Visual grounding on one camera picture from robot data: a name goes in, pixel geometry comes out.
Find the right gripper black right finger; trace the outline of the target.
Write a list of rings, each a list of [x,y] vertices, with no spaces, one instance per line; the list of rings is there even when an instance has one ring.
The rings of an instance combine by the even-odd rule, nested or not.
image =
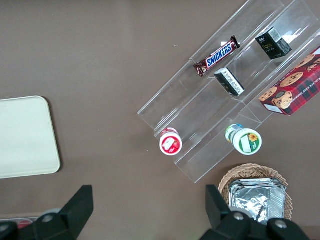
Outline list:
[[[250,218],[239,211],[231,211],[215,185],[205,189],[205,209],[211,228],[202,240],[246,240],[251,230]]]

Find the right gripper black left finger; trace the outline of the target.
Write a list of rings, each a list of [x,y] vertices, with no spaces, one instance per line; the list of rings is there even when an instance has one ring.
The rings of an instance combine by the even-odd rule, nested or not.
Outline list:
[[[83,185],[59,212],[44,214],[32,224],[36,240],[76,240],[94,210],[93,188]]]

